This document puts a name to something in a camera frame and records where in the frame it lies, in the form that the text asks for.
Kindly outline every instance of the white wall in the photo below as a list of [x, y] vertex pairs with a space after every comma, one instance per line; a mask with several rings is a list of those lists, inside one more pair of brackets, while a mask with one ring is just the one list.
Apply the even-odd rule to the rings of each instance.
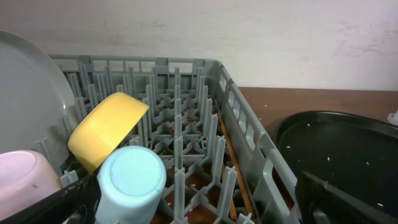
[[214, 58], [239, 86], [398, 90], [397, 0], [0, 0], [53, 54]]

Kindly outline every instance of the wooden chopstick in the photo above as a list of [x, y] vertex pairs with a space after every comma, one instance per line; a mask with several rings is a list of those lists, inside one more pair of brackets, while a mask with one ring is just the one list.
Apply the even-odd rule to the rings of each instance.
[[237, 180], [238, 180], [239, 188], [242, 191], [242, 198], [243, 198], [244, 207], [246, 208], [246, 211], [248, 213], [251, 213], [251, 218], [253, 219], [254, 218], [253, 207], [251, 206], [251, 202], [250, 202], [250, 199], [249, 199], [248, 191], [247, 191], [246, 186], [244, 184], [244, 181], [243, 181], [243, 178], [242, 178], [242, 173], [239, 170], [238, 162], [236, 161], [231, 141], [229, 140], [228, 133], [226, 132], [226, 128], [225, 128], [225, 125], [224, 125], [223, 116], [222, 116], [221, 112], [218, 113], [218, 119], [220, 120], [220, 125], [221, 125], [221, 128], [222, 128], [223, 133], [224, 133], [224, 137], [225, 137], [226, 145], [227, 145], [227, 148], [228, 148], [229, 156], [230, 156], [232, 164], [235, 166], [235, 170], [237, 172]]

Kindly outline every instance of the plate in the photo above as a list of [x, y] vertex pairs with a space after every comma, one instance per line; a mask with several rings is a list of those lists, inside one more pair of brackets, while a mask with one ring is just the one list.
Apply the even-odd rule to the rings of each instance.
[[306, 111], [280, 124], [275, 143], [296, 176], [309, 172], [398, 217], [398, 127], [354, 114]]
[[58, 175], [69, 153], [58, 125], [78, 124], [72, 89], [51, 58], [29, 41], [0, 30], [0, 153], [34, 150], [47, 138], [45, 155]]

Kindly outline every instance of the yellow bowl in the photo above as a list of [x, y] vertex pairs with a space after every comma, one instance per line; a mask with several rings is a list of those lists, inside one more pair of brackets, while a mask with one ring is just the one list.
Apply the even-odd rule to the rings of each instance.
[[69, 149], [89, 173], [94, 172], [148, 108], [145, 103], [125, 93], [109, 95], [72, 133]]

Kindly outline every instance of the pink bowl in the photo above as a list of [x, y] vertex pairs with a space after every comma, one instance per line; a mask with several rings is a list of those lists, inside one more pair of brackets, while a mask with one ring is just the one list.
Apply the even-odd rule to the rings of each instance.
[[61, 188], [57, 174], [40, 153], [26, 150], [0, 154], [0, 220]]

